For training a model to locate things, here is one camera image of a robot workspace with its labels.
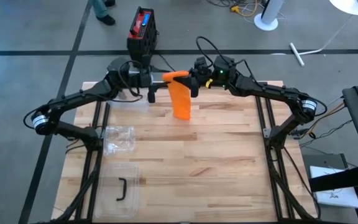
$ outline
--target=wooden table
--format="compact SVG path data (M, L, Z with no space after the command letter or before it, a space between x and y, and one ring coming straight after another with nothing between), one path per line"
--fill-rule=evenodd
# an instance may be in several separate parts
M93 85L86 82L83 89ZM154 104L143 99L121 104L119 109L111 108L109 125L134 126L136 148L133 153L104 157L102 163L137 163L139 209L137 216L129 220L94 216L94 222L277 221L255 97L235 97L222 88L213 88L200 89L199 97L191 100L190 121L172 116L167 90L157 92ZM276 123L281 124L290 110L281 102L272 101L272 105ZM94 103L78 108L74 124L88 126L94 108ZM269 125L266 110L265 116ZM288 138L286 147L307 180L298 142ZM52 218L62 214L79 191L85 154L85 148L67 154ZM284 152L283 160L290 190L315 216L313 200ZM279 192L286 217L283 195Z

